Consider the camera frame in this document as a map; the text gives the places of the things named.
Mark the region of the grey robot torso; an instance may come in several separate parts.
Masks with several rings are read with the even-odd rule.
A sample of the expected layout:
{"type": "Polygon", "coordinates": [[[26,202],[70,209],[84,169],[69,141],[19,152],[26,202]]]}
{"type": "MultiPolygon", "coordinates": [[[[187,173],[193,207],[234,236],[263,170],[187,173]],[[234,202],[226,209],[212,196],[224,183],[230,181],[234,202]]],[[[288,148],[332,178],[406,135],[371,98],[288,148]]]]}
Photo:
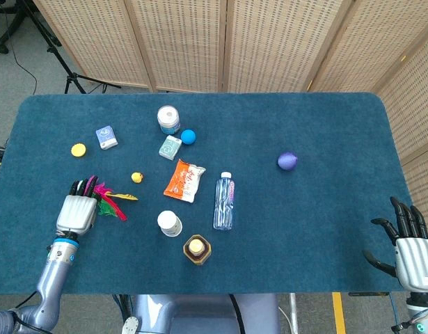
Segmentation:
{"type": "Polygon", "coordinates": [[[280,334],[275,294],[139,294],[121,334],[280,334]]]}

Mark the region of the colourful feather shuttlecock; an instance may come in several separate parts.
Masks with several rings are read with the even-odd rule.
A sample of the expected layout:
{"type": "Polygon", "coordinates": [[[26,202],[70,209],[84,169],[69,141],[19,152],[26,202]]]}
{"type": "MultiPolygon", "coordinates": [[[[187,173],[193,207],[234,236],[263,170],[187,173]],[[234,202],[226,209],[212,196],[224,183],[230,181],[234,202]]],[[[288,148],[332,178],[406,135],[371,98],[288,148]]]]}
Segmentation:
{"type": "Polygon", "coordinates": [[[98,214],[100,216],[114,216],[119,218],[121,221],[126,221],[127,216],[116,204],[114,198],[138,201],[138,198],[132,194],[114,193],[110,188],[105,186],[104,182],[99,183],[96,175],[92,175],[87,181],[84,194],[90,195],[92,198],[96,199],[97,206],[99,208],[98,214]]]}

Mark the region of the teal card box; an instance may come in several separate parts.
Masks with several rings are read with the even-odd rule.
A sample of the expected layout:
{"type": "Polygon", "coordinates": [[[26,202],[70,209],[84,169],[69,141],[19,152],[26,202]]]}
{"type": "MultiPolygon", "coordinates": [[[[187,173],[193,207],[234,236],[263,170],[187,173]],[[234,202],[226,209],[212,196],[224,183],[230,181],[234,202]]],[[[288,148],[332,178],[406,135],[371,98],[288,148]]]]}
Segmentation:
{"type": "Polygon", "coordinates": [[[174,160],[182,145],[182,140],[168,135],[159,149],[159,155],[168,160],[174,160]]]}

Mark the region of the yellow capped tea bottle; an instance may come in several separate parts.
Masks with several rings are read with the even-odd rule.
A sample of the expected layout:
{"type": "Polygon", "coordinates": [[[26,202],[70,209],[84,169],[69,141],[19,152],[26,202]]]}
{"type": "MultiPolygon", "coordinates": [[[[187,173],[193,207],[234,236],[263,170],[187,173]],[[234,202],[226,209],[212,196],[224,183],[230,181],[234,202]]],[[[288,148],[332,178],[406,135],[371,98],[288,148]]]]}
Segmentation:
{"type": "Polygon", "coordinates": [[[195,265],[203,265],[212,254],[211,244],[200,234],[194,234],[183,245],[183,253],[195,265]]]}

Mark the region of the orange white snack packet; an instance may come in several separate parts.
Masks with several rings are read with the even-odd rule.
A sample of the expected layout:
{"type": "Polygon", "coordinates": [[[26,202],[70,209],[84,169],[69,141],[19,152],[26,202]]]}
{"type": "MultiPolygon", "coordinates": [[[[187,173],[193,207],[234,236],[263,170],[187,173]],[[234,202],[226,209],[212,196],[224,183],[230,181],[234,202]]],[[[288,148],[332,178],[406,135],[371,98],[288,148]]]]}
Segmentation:
{"type": "Polygon", "coordinates": [[[205,168],[178,160],[173,176],[164,190],[164,195],[193,203],[198,191],[200,178],[205,168]]]}

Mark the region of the black tripod stand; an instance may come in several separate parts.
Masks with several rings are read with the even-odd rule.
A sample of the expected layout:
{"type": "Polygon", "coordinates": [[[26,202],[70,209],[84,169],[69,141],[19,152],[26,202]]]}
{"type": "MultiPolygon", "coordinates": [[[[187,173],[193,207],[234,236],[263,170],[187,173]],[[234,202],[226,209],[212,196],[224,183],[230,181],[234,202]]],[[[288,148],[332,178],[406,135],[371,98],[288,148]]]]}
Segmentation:
{"type": "Polygon", "coordinates": [[[108,83],[105,81],[101,81],[98,79],[94,79],[94,78],[87,77],[87,76],[78,74],[76,72],[73,72],[70,69],[70,67],[67,65],[67,63],[65,62],[63,57],[60,55],[58,49],[56,48],[56,44],[52,40],[52,37],[50,37],[49,34],[47,33],[47,29],[40,23],[39,19],[35,16],[33,11],[30,9],[30,6],[26,3],[25,0],[18,0],[18,1],[20,2],[20,6],[21,6],[23,12],[31,19],[31,21],[34,23],[37,30],[40,32],[40,35],[43,37],[43,39],[47,43],[47,45],[48,45],[47,51],[50,54],[55,55],[56,59],[61,64],[62,68],[67,73],[65,90],[64,90],[65,94],[69,93],[69,88],[70,88],[71,84],[74,84],[81,94],[87,94],[84,87],[79,83],[79,79],[84,79],[86,81],[91,81],[93,83],[98,84],[98,86],[97,86],[98,88],[100,86],[102,87],[102,94],[105,94],[105,92],[109,86],[113,87],[113,88],[121,89],[121,86],[119,86],[119,85],[116,85],[113,83],[108,83]]]}

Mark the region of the black office chair base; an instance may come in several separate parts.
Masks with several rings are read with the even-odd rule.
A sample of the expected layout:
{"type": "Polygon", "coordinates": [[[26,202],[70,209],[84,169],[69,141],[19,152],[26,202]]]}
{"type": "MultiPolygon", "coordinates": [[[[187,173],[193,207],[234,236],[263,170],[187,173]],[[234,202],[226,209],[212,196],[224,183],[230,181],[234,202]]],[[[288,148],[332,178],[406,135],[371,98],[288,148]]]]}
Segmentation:
{"type": "Polygon", "coordinates": [[[0,0],[0,15],[3,15],[6,30],[0,37],[0,54],[8,54],[9,49],[6,46],[10,42],[11,36],[18,30],[27,17],[23,0],[14,0],[11,6],[4,6],[7,0],[0,0]]]}

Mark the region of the purple white tissue pack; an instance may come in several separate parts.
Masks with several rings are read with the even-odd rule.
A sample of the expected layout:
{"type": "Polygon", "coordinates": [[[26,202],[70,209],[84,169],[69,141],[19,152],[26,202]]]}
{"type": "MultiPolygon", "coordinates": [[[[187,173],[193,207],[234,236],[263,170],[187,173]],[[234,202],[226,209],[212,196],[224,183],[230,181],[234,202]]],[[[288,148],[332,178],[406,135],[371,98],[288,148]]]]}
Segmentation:
{"type": "Polygon", "coordinates": [[[96,130],[95,134],[102,150],[107,150],[118,144],[113,128],[110,125],[96,130]]]}

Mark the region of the white table leg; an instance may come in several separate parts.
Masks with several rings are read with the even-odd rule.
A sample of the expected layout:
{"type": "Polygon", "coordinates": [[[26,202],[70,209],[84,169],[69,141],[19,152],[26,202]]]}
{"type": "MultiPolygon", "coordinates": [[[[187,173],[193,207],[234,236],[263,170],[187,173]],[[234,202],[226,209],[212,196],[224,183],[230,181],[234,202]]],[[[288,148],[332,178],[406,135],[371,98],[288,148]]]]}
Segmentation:
{"type": "Polygon", "coordinates": [[[291,321],[292,334],[299,334],[297,307],[296,307],[296,294],[290,293],[289,300],[290,300],[290,321],[291,321]]]}

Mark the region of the white lidded plastic jar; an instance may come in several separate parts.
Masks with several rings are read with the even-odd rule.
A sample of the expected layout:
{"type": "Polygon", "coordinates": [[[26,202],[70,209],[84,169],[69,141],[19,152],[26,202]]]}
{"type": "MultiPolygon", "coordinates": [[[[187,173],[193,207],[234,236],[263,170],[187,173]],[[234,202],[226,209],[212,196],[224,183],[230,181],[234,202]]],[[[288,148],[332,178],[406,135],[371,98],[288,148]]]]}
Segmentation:
{"type": "Polygon", "coordinates": [[[161,131],[165,134],[173,135],[180,129],[180,116],[174,106],[162,106],[157,112],[157,120],[161,131]]]}

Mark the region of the clear plastic water bottle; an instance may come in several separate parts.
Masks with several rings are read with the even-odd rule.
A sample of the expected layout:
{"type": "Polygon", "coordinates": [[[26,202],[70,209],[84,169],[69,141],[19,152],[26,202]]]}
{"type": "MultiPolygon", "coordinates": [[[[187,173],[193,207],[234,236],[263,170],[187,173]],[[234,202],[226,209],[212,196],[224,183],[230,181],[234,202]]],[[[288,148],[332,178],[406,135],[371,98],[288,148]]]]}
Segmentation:
{"type": "Polygon", "coordinates": [[[222,172],[216,182],[213,228],[231,230],[233,224],[235,182],[230,172],[222,172]]]}

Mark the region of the white paper cup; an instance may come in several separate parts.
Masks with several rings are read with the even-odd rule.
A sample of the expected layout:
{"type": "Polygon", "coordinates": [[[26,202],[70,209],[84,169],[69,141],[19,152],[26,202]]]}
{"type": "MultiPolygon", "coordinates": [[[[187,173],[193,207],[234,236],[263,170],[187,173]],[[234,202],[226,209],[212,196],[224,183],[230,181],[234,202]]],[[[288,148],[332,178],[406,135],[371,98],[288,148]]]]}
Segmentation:
{"type": "Polygon", "coordinates": [[[157,224],[167,237],[177,237],[182,231],[182,222],[171,210],[162,211],[157,217],[157,224]]]}

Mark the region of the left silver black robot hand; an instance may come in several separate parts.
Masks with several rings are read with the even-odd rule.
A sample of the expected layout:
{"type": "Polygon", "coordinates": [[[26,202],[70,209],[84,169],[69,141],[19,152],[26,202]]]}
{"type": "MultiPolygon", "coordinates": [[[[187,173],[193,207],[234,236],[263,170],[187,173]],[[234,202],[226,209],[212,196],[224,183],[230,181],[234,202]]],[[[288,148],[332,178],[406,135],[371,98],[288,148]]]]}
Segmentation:
{"type": "Polygon", "coordinates": [[[56,221],[56,235],[76,239],[93,226],[98,199],[93,195],[98,176],[74,181],[56,221]]]}

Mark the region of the teal table cloth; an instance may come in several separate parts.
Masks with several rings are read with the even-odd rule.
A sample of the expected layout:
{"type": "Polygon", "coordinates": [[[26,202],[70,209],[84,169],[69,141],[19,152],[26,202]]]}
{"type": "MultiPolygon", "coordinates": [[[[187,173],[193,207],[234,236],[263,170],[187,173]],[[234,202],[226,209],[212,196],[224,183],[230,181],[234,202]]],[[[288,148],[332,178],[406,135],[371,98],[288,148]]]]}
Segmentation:
{"type": "Polygon", "coordinates": [[[371,220],[395,219],[391,197],[410,203],[388,117],[372,93],[36,95],[20,106],[0,169],[0,294],[35,289],[72,183],[96,175],[138,201],[120,201],[122,222],[101,216],[80,238],[65,284],[73,294],[204,294],[394,291],[363,250],[394,262],[371,220]],[[196,133],[174,160],[158,110],[174,106],[196,133]],[[110,125],[118,141],[100,148],[110,125]],[[71,147],[86,146],[83,157],[71,147]],[[298,157],[283,170],[278,157],[298,157]],[[194,202],[164,195],[178,160],[203,167],[194,202]],[[133,172],[143,174],[139,184],[133,172]],[[231,230],[213,228],[216,182],[235,182],[231,230]],[[177,237],[157,224],[165,210],[177,237]],[[212,254],[183,253],[194,234],[212,254]]]}

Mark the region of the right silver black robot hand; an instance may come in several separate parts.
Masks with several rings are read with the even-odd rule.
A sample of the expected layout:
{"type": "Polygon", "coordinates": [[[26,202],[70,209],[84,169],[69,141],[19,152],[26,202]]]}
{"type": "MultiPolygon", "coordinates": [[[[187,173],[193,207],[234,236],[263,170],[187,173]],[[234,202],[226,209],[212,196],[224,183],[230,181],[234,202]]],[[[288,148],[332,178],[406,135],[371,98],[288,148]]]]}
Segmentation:
{"type": "Polygon", "coordinates": [[[376,259],[368,250],[364,258],[374,268],[398,279],[400,285],[413,293],[428,293],[428,230],[420,210],[406,206],[395,197],[390,199],[397,225],[385,218],[374,218],[371,223],[381,226],[395,251],[395,265],[376,259]]]}

